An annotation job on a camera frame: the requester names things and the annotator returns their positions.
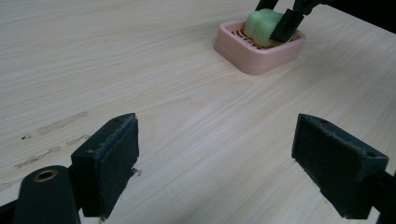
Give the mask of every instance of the screw hole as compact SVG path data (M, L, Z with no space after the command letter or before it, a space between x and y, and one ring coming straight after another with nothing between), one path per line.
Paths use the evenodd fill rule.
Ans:
M33 180L35 182L44 182L44 181L52 179L57 174L58 174L58 171L56 171L56 170L46 170L46 171L43 171L43 172L39 173L38 175L36 175L33 178Z
M374 158L374 157L375 157L375 154L374 154L373 152L367 152L367 156L368 156L368 157Z

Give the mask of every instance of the wood grain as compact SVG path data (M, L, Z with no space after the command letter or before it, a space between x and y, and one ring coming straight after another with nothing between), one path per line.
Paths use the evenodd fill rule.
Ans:
M299 27L297 60L248 76L213 44L222 22L256 4L1 1L0 204L135 112L142 173L106 223L375 223L374 209L368 220L339 217L290 150L305 113L384 152L395 171L395 35L319 6Z

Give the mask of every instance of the table surface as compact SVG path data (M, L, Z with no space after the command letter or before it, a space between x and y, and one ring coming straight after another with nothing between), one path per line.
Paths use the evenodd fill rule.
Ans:
M0 1L0 204L135 112L142 173L106 223L375 223L375 209L341 218L291 146L298 115L313 115L388 155L394 173L395 35L318 6L298 58L249 76L213 44L257 3Z

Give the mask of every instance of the soap dish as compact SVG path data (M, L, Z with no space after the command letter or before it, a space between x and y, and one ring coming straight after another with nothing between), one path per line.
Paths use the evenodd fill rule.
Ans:
M306 36L297 30L289 42L265 49L244 34L245 22L246 20L222 23L214 49L248 75L261 75L295 60L306 40Z

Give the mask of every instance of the light wood surface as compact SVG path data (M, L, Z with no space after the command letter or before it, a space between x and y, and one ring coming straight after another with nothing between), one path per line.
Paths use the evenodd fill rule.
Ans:
M290 156L299 113L396 169L396 38L318 6L297 60L248 76L213 50L258 1L0 1L0 205L21 180L135 112L141 156L106 223L375 223L341 218ZM291 8L280 1L276 10ZM100 223L81 217L82 223Z

